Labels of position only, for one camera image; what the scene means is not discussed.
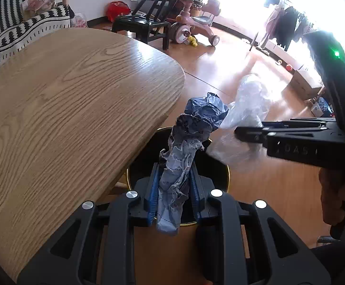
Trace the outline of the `right hand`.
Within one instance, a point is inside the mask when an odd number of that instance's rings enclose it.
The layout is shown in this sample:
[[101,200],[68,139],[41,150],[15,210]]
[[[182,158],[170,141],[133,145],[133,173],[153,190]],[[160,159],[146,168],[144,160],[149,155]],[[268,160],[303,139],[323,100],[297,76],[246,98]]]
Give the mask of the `right hand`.
[[323,221],[329,225],[342,222],[345,212],[342,203],[345,201],[345,171],[320,169],[321,207]]

